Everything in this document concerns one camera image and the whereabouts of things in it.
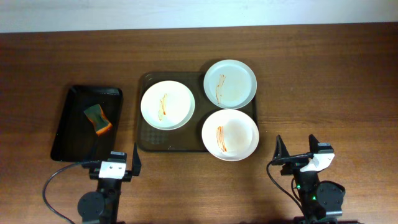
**sponge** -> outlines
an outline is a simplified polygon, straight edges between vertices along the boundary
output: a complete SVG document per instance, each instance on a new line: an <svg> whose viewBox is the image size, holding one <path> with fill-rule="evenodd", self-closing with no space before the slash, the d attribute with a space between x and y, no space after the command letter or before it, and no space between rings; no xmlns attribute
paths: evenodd
<svg viewBox="0 0 398 224"><path fill-rule="evenodd" d="M99 104L89 107L84 111L87 118L93 123L97 135L104 134L112 128Z"/></svg>

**tray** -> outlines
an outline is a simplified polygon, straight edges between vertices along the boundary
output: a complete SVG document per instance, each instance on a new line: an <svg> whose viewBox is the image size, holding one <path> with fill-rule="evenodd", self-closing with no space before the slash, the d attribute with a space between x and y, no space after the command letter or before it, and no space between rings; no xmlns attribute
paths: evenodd
<svg viewBox="0 0 398 224"><path fill-rule="evenodd" d="M67 162L107 160L114 147L122 103L123 94L118 88L72 86L65 100L51 158ZM95 104L101 105L113 125L100 136L84 114L84 110Z"/></svg>
<svg viewBox="0 0 398 224"><path fill-rule="evenodd" d="M201 139L201 128L206 119L222 108L214 105L205 95L202 73L192 72L154 72L141 77L139 106L137 111L136 142L140 149L149 152L208 152ZM172 80L187 86L195 98L195 111L192 118L181 128L162 131L149 125L141 114L141 99L145 91L153 84ZM239 109L257 123L256 97Z"/></svg>

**wood grain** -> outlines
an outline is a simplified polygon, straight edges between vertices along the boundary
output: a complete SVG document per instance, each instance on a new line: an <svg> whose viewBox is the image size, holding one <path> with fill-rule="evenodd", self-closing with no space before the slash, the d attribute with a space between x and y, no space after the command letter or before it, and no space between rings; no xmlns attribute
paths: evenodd
<svg viewBox="0 0 398 224"><path fill-rule="evenodd" d="M277 134L299 154L312 133L335 148L320 178L346 187L341 219L396 222L397 23L0 34L0 222L64 223L41 190L66 165L52 161L50 150L68 86L122 89L115 150L131 156L139 77L205 72L224 58L248 64L257 76L258 149L239 162L141 151L141 175L123 184L120 220L270 223L299 216L265 166ZM279 167L271 171L289 188ZM53 180L48 198L79 223L77 202L95 188L76 168Z"/></svg>

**dark rectangular tray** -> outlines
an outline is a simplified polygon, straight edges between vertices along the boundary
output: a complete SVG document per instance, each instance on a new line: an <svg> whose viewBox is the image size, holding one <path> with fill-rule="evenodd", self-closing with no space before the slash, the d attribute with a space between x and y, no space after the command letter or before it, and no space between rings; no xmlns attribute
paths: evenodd
<svg viewBox="0 0 398 224"><path fill-rule="evenodd" d="M206 119L222 108L214 105L206 96L203 88L202 73L190 72L155 72L141 77L139 107L137 111L136 142L140 149L149 152L207 152L201 139L201 129ZM187 86L195 98L195 111L192 118L181 128L163 131L153 128L142 117L141 99L145 91L153 84L172 80ZM249 115L257 123L256 97L239 109Z"/></svg>
<svg viewBox="0 0 398 224"><path fill-rule="evenodd" d="M107 160L118 130L123 94L119 88L72 86L65 100L58 131L51 150L55 161ZM100 104L113 127L98 136L84 110Z"/></svg>

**plate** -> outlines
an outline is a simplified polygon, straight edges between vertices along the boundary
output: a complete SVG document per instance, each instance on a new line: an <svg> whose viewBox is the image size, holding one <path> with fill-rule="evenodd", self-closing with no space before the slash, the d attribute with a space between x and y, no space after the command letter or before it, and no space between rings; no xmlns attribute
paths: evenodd
<svg viewBox="0 0 398 224"><path fill-rule="evenodd" d="M250 156L259 144L259 130L254 121L238 110L220 110L205 121L202 140L215 157L239 161Z"/></svg>
<svg viewBox="0 0 398 224"><path fill-rule="evenodd" d="M206 96L215 105L238 109L254 98L257 80L246 64L237 60L222 60L206 72L203 87Z"/></svg>
<svg viewBox="0 0 398 224"><path fill-rule="evenodd" d="M152 85L142 97L141 113L152 127L173 130L183 126L192 117L195 99L183 84L163 81Z"/></svg>

